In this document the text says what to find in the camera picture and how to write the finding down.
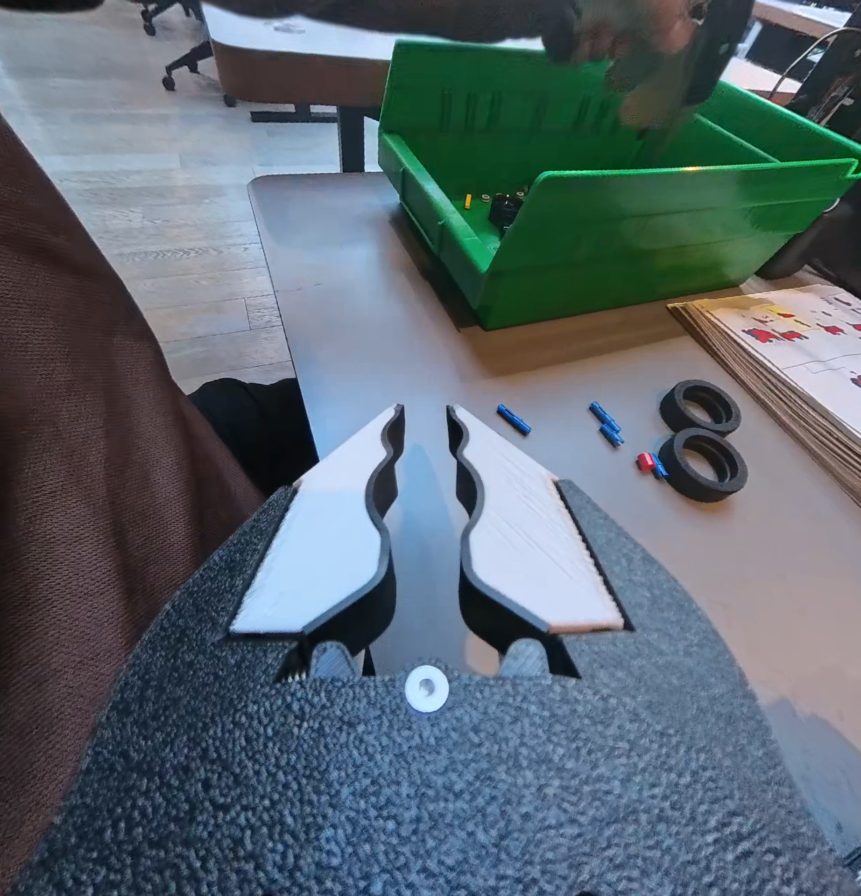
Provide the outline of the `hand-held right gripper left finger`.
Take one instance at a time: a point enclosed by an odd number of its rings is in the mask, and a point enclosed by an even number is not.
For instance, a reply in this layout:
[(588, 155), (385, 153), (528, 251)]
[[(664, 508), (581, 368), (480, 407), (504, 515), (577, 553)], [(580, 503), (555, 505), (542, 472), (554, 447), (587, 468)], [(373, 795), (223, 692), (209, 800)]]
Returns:
[(395, 404), (293, 487), (230, 625), (235, 637), (380, 637), (395, 613), (385, 515), (404, 445)]

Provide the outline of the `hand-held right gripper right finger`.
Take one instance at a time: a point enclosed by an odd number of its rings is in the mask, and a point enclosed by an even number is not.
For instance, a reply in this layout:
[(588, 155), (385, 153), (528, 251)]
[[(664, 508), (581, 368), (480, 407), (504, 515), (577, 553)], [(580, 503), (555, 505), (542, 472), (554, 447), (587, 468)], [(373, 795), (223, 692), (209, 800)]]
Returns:
[(459, 605), (478, 636), (622, 631), (614, 590), (559, 478), (460, 405), (446, 409), (457, 499)]

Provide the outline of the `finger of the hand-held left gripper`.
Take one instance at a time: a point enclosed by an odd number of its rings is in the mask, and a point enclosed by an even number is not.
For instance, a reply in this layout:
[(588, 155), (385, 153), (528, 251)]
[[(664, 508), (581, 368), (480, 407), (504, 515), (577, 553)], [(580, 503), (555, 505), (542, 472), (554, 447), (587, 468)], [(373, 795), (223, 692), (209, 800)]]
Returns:
[(644, 82), (644, 106), (649, 128), (644, 140), (644, 164), (659, 165), (663, 152), (689, 116), (687, 95), (693, 80), (692, 66), (662, 66)]
[(617, 59), (609, 68), (609, 88), (620, 98), (621, 127), (643, 133), (651, 127), (651, 99), (644, 85), (656, 71), (654, 59)]

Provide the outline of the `green plastic bin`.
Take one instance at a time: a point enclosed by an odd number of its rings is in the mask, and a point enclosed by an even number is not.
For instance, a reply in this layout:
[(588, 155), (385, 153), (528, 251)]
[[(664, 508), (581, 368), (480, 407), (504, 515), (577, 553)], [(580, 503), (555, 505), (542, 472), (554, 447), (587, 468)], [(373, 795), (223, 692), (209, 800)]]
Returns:
[[(380, 167), (486, 330), (737, 286), (861, 179), (861, 144), (724, 81), (645, 165), (609, 68), (395, 42)], [(480, 196), (517, 192), (501, 234)]]

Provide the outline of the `person's left forearm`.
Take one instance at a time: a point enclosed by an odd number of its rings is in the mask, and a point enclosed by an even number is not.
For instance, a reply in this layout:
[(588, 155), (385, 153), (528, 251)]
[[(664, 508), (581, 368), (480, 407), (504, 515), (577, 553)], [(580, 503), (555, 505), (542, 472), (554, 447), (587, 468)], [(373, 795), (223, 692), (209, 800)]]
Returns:
[(568, 1), (217, 1), (210, 5), (252, 20), (302, 17), (461, 43), (540, 39), (557, 62), (571, 58), (582, 17), (579, 4)]

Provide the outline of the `grey desk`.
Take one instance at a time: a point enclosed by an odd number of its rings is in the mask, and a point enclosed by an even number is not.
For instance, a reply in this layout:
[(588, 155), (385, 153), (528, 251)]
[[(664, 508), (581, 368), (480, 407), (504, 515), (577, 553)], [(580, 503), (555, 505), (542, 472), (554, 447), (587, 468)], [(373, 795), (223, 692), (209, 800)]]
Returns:
[[(399, 497), (387, 516), (395, 617), (380, 673), (438, 658), (491, 673), (458, 602), (459, 537), (446, 407), (462, 405), (580, 486), (693, 596), (735, 655), (830, 844), (861, 845), (861, 509), (662, 302), (486, 331), (381, 174), (265, 175), (248, 187), (320, 457), (402, 404)], [(638, 471), (675, 383), (741, 408), (731, 442), (749, 481), (700, 504)], [(614, 448), (589, 411), (620, 425)], [(503, 404), (532, 428), (523, 436)]]

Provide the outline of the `background desk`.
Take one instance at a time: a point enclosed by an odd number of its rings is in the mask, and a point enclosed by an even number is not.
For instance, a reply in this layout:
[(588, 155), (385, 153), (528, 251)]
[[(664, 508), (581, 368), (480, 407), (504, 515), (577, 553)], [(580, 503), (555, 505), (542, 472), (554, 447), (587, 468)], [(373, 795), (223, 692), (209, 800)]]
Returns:
[[(365, 119), (377, 119), (394, 43), (402, 34), (324, 24), (302, 17), (252, 20), (202, 2), (223, 93), (231, 101), (333, 106), (340, 169), (365, 171)], [(541, 46), (539, 39), (512, 39)]]

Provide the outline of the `person's left hand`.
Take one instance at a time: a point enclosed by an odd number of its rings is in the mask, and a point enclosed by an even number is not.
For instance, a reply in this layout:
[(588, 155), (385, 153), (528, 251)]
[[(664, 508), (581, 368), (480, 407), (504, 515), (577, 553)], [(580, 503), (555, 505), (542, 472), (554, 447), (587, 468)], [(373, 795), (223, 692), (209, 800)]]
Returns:
[(579, 2), (571, 61), (614, 60), (644, 51), (679, 53), (699, 30), (691, 9), (686, 1)]

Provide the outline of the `person's black pants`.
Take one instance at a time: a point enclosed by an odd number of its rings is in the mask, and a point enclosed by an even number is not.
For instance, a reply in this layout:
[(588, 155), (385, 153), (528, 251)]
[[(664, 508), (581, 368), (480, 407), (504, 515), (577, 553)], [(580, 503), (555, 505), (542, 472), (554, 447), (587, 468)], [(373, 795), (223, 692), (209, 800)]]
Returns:
[(256, 384), (223, 377), (189, 399), (264, 497), (319, 462), (298, 380)]

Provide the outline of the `black rubber toy tire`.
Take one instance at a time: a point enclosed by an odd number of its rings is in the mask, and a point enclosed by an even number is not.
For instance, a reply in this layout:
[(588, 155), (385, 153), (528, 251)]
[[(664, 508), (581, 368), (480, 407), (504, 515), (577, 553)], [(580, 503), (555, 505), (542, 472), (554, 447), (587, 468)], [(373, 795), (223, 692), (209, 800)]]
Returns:
[[(712, 470), (699, 472), (688, 460), (698, 454)], [(719, 503), (736, 495), (748, 482), (749, 469), (742, 455), (722, 436), (701, 427), (688, 427), (670, 435), (657, 454), (669, 485), (681, 496), (698, 503)]]
[(659, 411), (675, 433), (699, 428), (727, 437), (741, 426), (741, 410), (720, 387), (700, 379), (677, 383), (662, 397)]

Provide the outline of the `dark rounded object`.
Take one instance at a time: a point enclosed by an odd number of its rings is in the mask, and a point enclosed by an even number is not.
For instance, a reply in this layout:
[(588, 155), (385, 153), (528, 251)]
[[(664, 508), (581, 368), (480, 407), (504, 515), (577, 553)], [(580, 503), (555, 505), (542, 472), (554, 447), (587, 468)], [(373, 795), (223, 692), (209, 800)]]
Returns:
[(808, 265), (839, 276), (861, 272), (861, 206), (846, 199), (836, 201), (781, 246), (756, 275), (781, 280)]

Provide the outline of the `person's brown sweater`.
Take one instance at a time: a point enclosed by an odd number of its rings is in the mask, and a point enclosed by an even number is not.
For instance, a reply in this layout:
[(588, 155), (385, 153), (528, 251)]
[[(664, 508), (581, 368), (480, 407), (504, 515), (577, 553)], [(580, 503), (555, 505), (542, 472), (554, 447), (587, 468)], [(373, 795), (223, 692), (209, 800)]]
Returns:
[(262, 500), (0, 114), (0, 894), (134, 644)]

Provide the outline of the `open instruction booklet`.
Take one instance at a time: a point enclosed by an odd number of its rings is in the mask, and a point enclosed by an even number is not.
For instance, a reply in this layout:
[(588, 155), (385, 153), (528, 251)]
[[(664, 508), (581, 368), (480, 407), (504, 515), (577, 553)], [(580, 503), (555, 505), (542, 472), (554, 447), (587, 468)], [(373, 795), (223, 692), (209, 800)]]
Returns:
[(861, 508), (861, 299), (818, 283), (667, 309)]

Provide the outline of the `black office chair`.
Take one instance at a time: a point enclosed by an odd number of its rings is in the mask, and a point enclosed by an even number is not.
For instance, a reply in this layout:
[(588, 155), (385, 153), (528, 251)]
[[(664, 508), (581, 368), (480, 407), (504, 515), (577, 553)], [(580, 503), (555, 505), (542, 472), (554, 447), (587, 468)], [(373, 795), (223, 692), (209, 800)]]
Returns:
[(144, 33), (154, 38), (156, 36), (155, 20), (175, 6), (178, 6), (187, 18), (192, 18), (202, 26), (204, 38), (182, 56), (169, 62), (165, 66), (165, 74), (162, 77), (162, 85), (168, 92), (176, 90), (174, 73), (185, 69), (189, 73), (199, 74), (199, 64), (213, 57), (212, 42), (205, 25), (203, 6), (199, 1), (140, 1), (141, 20)]

